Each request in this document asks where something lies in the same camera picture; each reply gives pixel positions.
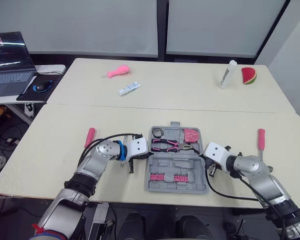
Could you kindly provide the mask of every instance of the mouse pad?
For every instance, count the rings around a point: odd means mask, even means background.
[[[18,101],[47,101],[50,97],[53,90],[56,88],[60,80],[62,79],[63,75],[60,74],[54,74],[54,75],[38,75],[33,80],[31,85],[26,89],[26,91],[23,94],[20,94],[16,99]],[[41,82],[48,82],[52,81],[51,87],[44,92],[36,92],[33,91],[33,86],[40,85]]]

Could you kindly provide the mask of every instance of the computer mouse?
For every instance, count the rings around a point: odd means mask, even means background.
[[[50,87],[52,87],[52,80],[42,81],[37,85],[32,87],[33,91],[41,93],[47,91]]]

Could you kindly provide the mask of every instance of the watermelon slice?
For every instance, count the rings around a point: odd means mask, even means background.
[[[242,74],[243,74],[243,84],[254,83],[257,76],[256,70],[252,67],[242,68]]]

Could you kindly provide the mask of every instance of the toothpaste tube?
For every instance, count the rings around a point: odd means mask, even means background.
[[[140,84],[138,84],[136,81],[134,83],[131,83],[130,85],[126,86],[126,88],[123,88],[119,91],[119,95],[123,96],[137,88],[141,87]]]

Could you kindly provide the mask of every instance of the laptop keyboard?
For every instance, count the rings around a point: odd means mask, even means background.
[[[11,72],[11,73],[0,73],[0,84],[8,84],[8,83],[21,83],[25,82],[29,79],[29,77],[33,74],[33,72]]]

